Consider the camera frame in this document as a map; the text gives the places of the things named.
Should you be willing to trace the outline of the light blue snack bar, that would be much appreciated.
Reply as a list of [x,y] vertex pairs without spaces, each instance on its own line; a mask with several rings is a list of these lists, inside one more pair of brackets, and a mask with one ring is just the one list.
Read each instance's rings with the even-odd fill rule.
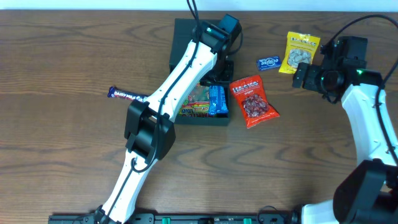
[[213,85],[209,87],[209,115],[227,114],[226,94],[223,86]]

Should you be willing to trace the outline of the red Halls candy bag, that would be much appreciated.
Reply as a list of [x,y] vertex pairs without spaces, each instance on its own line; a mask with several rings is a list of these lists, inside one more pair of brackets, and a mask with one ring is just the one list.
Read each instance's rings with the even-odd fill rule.
[[280,116],[268,102],[264,84],[259,75],[236,80],[229,84],[229,90],[242,111],[248,129]]

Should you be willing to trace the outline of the green Haribo gummy bag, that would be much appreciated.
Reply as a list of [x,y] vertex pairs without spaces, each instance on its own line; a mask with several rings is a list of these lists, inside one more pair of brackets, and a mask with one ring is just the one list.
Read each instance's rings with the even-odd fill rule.
[[209,87],[197,84],[183,102],[178,115],[186,117],[209,117],[209,107]]

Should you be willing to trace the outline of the blue Eclipse mint pack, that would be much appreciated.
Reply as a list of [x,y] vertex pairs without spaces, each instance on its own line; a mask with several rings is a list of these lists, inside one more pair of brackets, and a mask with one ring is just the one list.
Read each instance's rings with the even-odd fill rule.
[[280,60],[279,56],[261,58],[256,61],[257,69],[259,71],[265,71],[265,70],[270,70],[273,68],[278,68],[281,66],[281,64],[282,64],[282,61]]

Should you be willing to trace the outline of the purple Dairy Milk bar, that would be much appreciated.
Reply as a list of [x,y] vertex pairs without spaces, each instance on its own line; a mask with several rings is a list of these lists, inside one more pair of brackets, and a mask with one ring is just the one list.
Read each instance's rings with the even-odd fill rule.
[[122,99],[127,99],[131,101],[140,101],[140,102],[145,102],[146,99],[148,98],[147,95],[142,95],[138,93],[133,93],[127,90],[122,90],[119,89],[116,86],[111,86],[108,91],[108,98],[122,98]]

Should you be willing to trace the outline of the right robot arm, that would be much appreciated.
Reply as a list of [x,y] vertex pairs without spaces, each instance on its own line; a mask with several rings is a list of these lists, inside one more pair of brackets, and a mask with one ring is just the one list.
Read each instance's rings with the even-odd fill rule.
[[342,36],[322,47],[321,65],[300,63],[293,87],[341,103],[354,137],[357,166],[331,200],[304,205],[300,223],[397,223],[397,136],[379,72],[366,68],[368,41]]

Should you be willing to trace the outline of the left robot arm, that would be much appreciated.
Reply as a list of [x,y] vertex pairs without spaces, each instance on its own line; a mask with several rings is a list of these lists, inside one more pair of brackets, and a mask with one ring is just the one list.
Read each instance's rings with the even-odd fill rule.
[[231,47],[242,32],[239,20],[226,14],[217,25],[197,21],[193,39],[161,86],[127,109],[126,156],[109,199],[94,212],[95,223],[126,223],[153,165],[170,151],[178,112],[197,83],[223,85],[230,80]]

